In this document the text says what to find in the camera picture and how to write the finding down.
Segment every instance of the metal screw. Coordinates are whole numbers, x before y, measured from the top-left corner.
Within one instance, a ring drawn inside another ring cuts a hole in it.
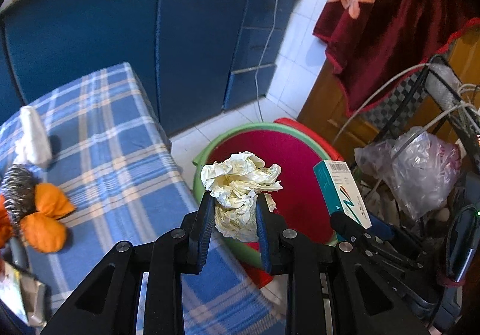
[[[338,248],[342,250],[344,253],[349,253],[350,251],[353,250],[353,246],[348,243],[347,241],[343,241],[338,245]]]
[[[185,236],[185,231],[181,228],[176,228],[172,232],[170,232],[172,238],[174,239],[180,239]]]
[[[297,237],[297,231],[295,231],[294,229],[286,229],[282,232],[282,235],[287,239],[293,239]]]
[[[124,253],[126,250],[130,248],[130,243],[128,241],[121,241],[117,244],[117,251],[119,253]]]

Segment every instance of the white paper towel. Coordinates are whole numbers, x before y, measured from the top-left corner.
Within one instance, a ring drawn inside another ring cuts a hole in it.
[[[276,164],[266,168],[262,159],[248,151],[203,167],[202,183],[217,199],[215,226],[223,236],[242,242],[258,241],[257,195],[282,189],[280,181],[276,182],[281,171]],[[276,205],[272,196],[266,193],[265,197],[270,212],[273,212]]]
[[[17,156],[13,163],[16,165],[31,163],[41,168],[47,168],[52,160],[52,149],[40,115],[34,107],[23,106],[20,108],[20,122],[23,136],[15,142]]]

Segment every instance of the floor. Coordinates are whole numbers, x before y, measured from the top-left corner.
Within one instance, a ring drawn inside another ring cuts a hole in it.
[[[282,117],[291,118],[288,113],[266,98],[260,100],[260,108],[265,122],[273,122]],[[217,115],[171,138],[172,156],[181,168],[183,179],[190,189],[193,187],[195,175],[195,166],[192,160],[218,135],[251,122],[260,122],[256,101],[236,110]],[[276,276],[272,282],[261,289],[261,292],[277,307],[280,313],[286,313],[287,276]]]

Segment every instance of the transparent plastic bag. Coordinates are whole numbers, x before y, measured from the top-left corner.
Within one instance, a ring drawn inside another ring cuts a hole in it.
[[[413,127],[397,140],[386,140],[355,149],[360,169],[381,178],[398,204],[413,219],[440,208],[460,174],[460,151],[454,144],[424,132],[398,157],[392,157],[420,127]]]

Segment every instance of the teal box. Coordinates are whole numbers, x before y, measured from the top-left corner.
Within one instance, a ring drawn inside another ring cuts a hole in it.
[[[324,160],[313,171],[327,205],[328,213],[342,211],[365,229],[371,227],[370,218],[357,184],[345,162]],[[338,240],[344,240],[337,234]]]

